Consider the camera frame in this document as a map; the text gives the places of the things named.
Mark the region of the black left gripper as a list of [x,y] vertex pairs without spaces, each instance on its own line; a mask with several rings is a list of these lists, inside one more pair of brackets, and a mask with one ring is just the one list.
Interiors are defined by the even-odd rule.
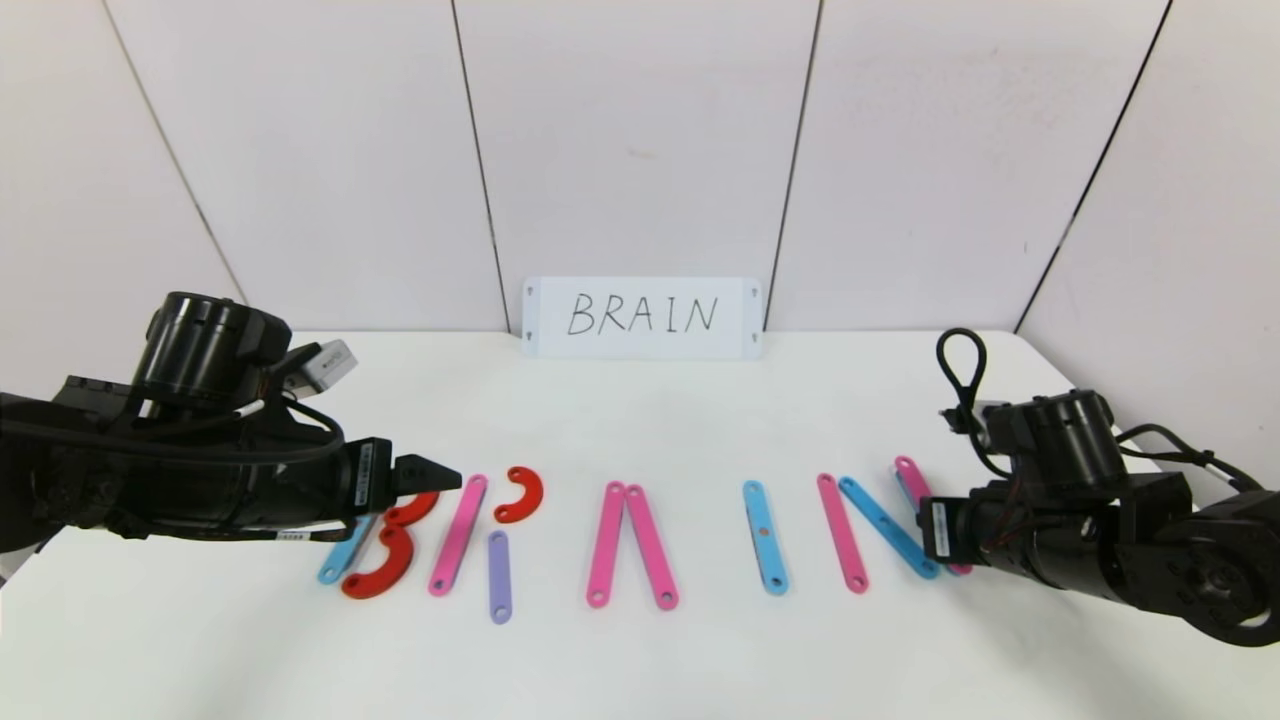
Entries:
[[463,477],[416,454],[393,461],[389,439],[351,441],[328,457],[291,464],[285,483],[298,493],[302,524],[342,521],[390,507],[396,497],[460,489]]

